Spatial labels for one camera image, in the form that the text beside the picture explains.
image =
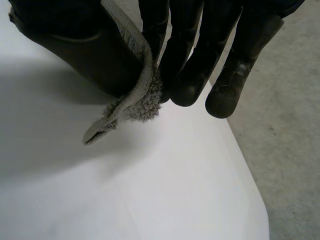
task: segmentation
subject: black glove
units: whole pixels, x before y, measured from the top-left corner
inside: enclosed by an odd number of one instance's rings
[[[139,0],[143,35],[158,59],[171,11],[172,33],[160,62],[162,101],[187,107],[199,97],[238,18],[235,39],[224,68],[206,100],[214,117],[235,110],[246,79],[263,47],[304,0]],[[202,23],[193,47],[201,12]]]
[[[107,94],[136,85],[142,65],[98,0],[10,0],[10,20]]]

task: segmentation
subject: gray concrete floor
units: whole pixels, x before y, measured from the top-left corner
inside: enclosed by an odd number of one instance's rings
[[[138,1],[116,1],[141,28]],[[320,239],[319,13],[320,1],[307,0],[285,18],[228,119],[266,205],[270,240]]]

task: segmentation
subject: white table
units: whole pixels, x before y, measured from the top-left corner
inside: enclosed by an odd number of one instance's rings
[[[108,101],[29,41],[0,4],[1,240],[268,240],[263,200],[226,120],[163,105],[90,147]]]

